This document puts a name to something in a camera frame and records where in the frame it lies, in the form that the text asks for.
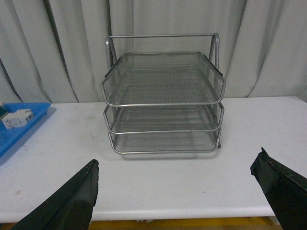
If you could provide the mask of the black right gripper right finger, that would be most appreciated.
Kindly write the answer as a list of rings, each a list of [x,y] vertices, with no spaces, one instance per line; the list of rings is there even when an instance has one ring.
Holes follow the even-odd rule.
[[[264,148],[257,155],[250,170],[282,229],[305,230],[307,179],[271,158]]]

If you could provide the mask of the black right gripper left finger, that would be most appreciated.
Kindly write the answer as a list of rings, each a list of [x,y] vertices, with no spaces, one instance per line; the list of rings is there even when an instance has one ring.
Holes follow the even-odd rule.
[[[13,230],[86,230],[99,187],[99,162],[91,160]]]

